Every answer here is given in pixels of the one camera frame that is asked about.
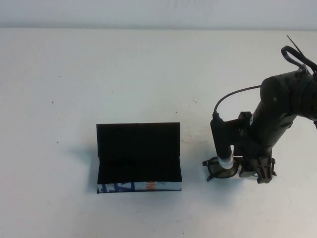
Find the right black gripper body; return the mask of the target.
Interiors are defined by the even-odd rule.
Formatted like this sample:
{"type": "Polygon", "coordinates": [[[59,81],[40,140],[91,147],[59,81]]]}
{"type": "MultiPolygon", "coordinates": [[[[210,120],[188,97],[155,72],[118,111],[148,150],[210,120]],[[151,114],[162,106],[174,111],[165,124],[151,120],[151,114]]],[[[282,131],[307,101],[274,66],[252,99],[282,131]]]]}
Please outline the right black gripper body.
{"type": "Polygon", "coordinates": [[[291,125],[291,113],[273,115],[265,109],[256,109],[240,131],[241,141],[234,145],[234,155],[271,155],[273,146],[291,125]]]}

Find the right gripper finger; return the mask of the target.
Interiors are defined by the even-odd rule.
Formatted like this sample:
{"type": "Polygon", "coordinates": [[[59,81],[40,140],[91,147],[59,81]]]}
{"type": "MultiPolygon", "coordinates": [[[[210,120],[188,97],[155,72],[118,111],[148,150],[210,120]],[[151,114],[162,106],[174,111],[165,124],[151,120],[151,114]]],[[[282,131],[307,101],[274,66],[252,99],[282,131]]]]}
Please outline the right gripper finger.
{"type": "Polygon", "coordinates": [[[270,183],[274,176],[274,158],[259,158],[256,163],[257,183],[270,183]]]}
{"type": "Polygon", "coordinates": [[[255,169],[252,167],[252,165],[244,160],[241,162],[241,170],[239,172],[240,178],[248,178],[248,177],[258,177],[258,174],[256,173],[255,169]]]}

